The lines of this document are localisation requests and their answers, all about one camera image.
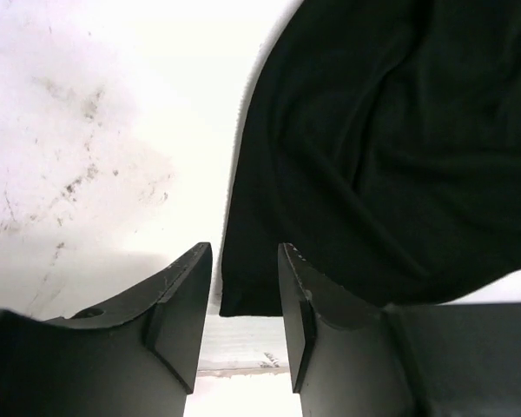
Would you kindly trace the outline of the black tank top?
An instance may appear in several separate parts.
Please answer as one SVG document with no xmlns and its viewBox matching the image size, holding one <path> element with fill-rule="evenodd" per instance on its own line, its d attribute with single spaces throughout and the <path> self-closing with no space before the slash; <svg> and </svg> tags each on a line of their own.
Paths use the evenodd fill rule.
<svg viewBox="0 0 521 417">
<path fill-rule="evenodd" d="M 305 1 L 247 110 L 224 317 L 278 316 L 278 247 L 377 306 L 521 269 L 521 1 Z"/>
</svg>

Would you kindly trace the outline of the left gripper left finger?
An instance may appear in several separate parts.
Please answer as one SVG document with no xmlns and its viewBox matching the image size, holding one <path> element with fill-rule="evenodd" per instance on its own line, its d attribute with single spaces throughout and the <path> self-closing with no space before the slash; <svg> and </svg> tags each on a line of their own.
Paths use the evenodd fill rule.
<svg viewBox="0 0 521 417">
<path fill-rule="evenodd" d="M 199 364 L 212 249 L 70 318 L 0 309 L 0 416 L 180 416 Z"/>
</svg>

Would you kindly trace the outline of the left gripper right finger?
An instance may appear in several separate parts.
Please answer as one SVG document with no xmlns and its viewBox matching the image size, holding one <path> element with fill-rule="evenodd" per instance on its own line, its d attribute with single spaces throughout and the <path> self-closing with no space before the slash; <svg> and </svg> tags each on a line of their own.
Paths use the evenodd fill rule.
<svg viewBox="0 0 521 417">
<path fill-rule="evenodd" d="M 305 416 L 521 416 L 521 302 L 377 308 L 278 251 Z"/>
</svg>

